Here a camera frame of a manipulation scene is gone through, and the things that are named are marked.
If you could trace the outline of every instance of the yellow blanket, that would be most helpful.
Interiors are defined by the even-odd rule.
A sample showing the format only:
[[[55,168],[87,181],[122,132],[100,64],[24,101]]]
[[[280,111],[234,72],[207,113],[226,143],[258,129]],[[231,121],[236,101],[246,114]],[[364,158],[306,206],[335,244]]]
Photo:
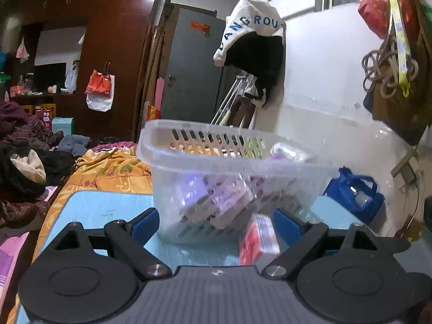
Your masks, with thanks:
[[[33,254],[33,261],[48,235],[51,226],[68,201],[76,191],[102,190],[123,193],[153,193],[150,167],[135,156],[136,146],[129,149],[114,149],[112,152],[94,153],[88,150],[77,161],[77,170],[66,182],[63,189],[52,204]],[[9,313],[7,323],[13,324],[16,308],[19,303],[16,298],[15,307]]]

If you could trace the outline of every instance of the crutch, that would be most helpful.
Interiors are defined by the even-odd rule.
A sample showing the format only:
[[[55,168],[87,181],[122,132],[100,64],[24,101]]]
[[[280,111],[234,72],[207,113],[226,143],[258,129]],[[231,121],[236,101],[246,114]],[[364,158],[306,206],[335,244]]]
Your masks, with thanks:
[[[247,75],[237,75],[234,81],[234,84],[232,85],[230,91],[226,95],[225,99],[223,100],[221,106],[216,112],[215,117],[213,118],[211,124],[214,125],[224,125],[224,122],[226,123],[226,120],[228,120],[228,117],[230,116],[230,108],[237,97],[237,95],[243,95],[242,86],[244,85],[243,82],[247,78]]]

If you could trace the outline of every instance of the yellow lanyard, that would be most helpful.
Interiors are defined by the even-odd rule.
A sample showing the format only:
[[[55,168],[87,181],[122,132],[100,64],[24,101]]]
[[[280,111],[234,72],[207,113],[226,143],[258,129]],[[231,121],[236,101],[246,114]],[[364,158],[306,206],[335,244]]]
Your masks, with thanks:
[[[407,55],[411,55],[410,44],[408,43],[405,27],[403,26],[402,17],[400,15],[399,4],[397,0],[390,1],[390,26],[394,21],[394,29],[396,30],[397,42],[397,62],[399,64],[399,85],[402,89],[404,97],[410,96],[410,83],[407,78],[408,66]]]

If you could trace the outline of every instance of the blue gripper pad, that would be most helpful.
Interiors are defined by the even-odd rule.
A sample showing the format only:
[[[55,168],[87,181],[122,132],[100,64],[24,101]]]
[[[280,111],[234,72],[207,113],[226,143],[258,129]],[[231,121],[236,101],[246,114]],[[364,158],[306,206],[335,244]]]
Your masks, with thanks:
[[[276,233],[288,246],[292,246],[303,236],[302,226],[280,210],[273,212],[273,224]]]
[[[149,208],[128,222],[130,235],[142,245],[145,245],[159,229],[159,213],[155,208]]]

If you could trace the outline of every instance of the transparent plastic basket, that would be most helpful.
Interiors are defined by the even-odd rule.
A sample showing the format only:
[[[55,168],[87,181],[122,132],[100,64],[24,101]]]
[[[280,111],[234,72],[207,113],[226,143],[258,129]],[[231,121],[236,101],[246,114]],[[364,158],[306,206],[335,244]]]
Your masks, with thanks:
[[[271,215],[284,208],[305,219],[338,169],[268,159],[275,143],[288,140],[227,126],[147,122],[137,156],[152,169],[159,234],[174,243],[221,242],[240,237],[255,212]],[[182,187],[192,180],[200,183],[201,194],[185,205]],[[228,208],[231,216],[222,218],[226,213],[221,212],[217,196],[233,189],[237,200]]]

